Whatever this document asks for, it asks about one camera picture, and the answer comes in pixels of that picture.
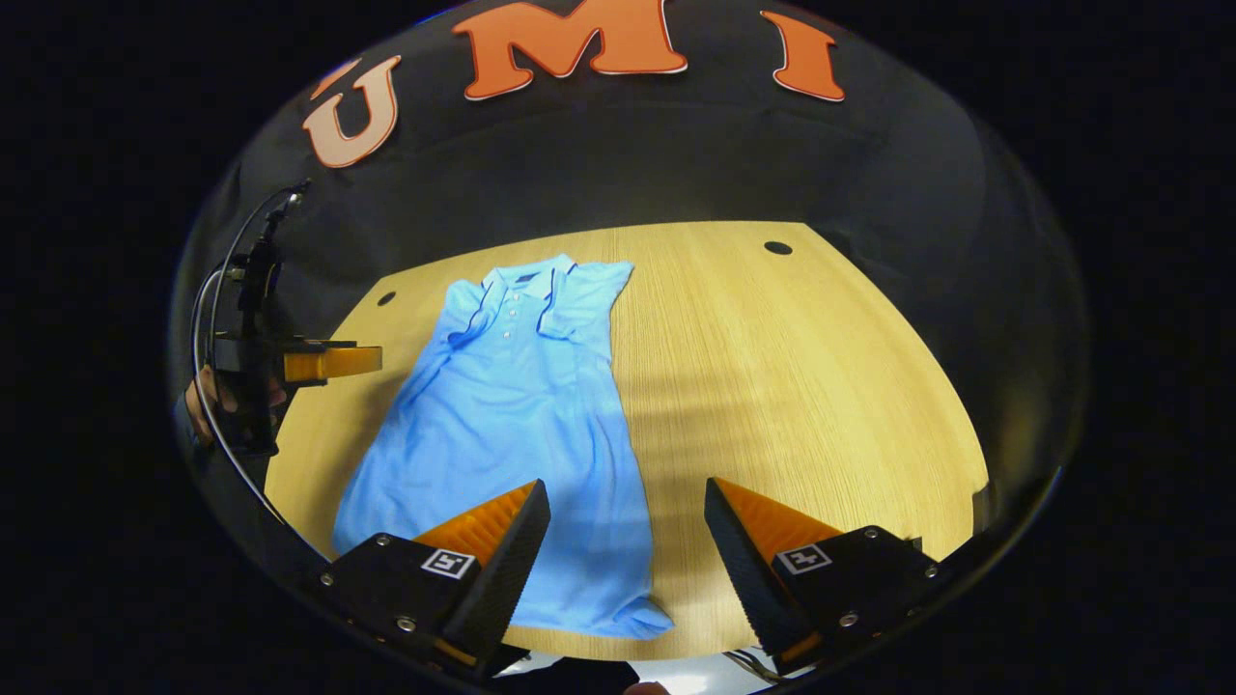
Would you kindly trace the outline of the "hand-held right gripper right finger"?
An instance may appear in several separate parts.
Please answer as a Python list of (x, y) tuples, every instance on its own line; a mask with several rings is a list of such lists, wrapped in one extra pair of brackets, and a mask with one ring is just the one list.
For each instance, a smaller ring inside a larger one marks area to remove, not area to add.
[(724, 479), (706, 481), (705, 519), (779, 676), (857, 655), (952, 580), (946, 561), (891, 531), (839, 531)]

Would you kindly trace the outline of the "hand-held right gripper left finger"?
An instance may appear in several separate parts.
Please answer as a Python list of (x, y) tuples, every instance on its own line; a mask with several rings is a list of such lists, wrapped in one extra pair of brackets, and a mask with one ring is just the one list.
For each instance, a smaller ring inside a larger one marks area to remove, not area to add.
[(550, 519), (534, 479), (414, 540), (376, 533), (311, 571), (311, 599), (396, 655), (482, 681), (517, 659), (503, 639)]

